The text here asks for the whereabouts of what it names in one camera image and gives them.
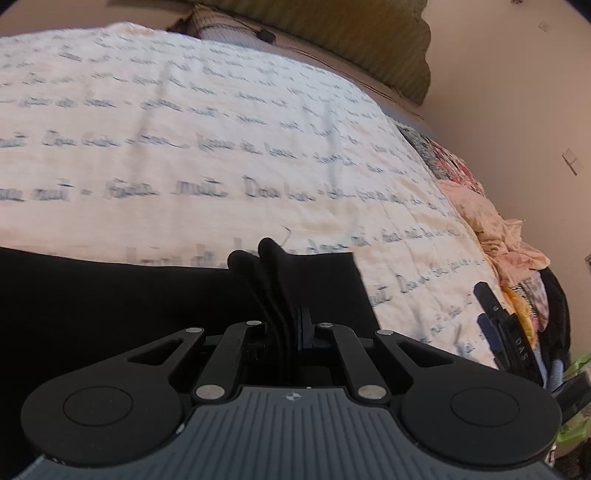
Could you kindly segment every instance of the mattress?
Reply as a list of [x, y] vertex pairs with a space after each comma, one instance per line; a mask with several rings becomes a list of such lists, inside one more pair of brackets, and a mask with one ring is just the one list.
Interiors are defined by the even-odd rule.
[[0, 246], [225, 268], [353, 252], [382, 328], [493, 365], [482, 251], [378, 105], [326, 70], [132, 24], [0, 39]]

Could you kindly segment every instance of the pink cloth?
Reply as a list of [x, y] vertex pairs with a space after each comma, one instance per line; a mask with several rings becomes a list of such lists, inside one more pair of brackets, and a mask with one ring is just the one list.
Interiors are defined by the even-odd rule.
[[523, 220], [503, 220], [493, 203], [473, 190], [449, 180], [438, 180], [462, 218], [474, 230], [484, 252], [495, 264], [501, 285], [513, 287], [542, 270], [550, 260], [521, 239]]

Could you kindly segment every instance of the pile of clothes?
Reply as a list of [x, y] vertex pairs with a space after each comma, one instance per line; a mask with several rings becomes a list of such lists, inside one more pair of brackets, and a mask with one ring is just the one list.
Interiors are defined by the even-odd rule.
[[499, 215], [461, 158], [407, 125], [397, 127], [474, 231], [505, 300], [513, 306], [530, 341], [546, 387], [557, 388], [570, 365], [570, 318], [564, 291], [549, 268], [550, 260], [521, 239], [523, 220], [505, 220]]

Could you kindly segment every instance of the wall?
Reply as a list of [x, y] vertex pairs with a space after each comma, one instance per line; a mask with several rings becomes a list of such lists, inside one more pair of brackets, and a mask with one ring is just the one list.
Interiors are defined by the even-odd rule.
[[17, 0], [0, 17], [0, 35], [122, 21], [165, 29], [190, 10], [189, 4], [163, 0]]
[[433, 82], [418, 111], [501, 215], [526, 220], [567, 293], [572, 353], [590, 352], [591, 24], [565, 0], [430, 0], [423, 17]]

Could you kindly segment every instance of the metal screw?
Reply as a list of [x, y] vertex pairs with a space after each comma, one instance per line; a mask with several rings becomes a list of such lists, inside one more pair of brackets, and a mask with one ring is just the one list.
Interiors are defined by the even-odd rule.
[[201, 385], [201, 387], [195, 390], [195, 395], [204, 400], [217, 400], [218, 398], [222, 398], [225, 393], [226, 391], [223, 387], [214, 384]]
[[367, 398], [368, 400], [380, 400], [384, 398], [387, 393], [386, 389], [379, 385], [364, 385], [357, 390], [357, 395], [362, 398]]

